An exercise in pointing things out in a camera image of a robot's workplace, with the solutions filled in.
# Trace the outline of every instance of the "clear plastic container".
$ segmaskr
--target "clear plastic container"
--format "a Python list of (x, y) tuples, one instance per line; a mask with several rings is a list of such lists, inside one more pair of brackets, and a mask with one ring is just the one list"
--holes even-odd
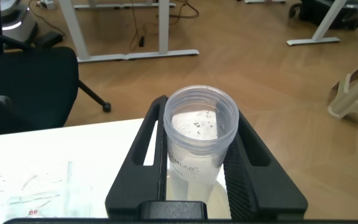
[(164, 128), (175, 200), (208, 202), (238, 123), (234, 100), (216, 88), (188, 86), (168, 99)]

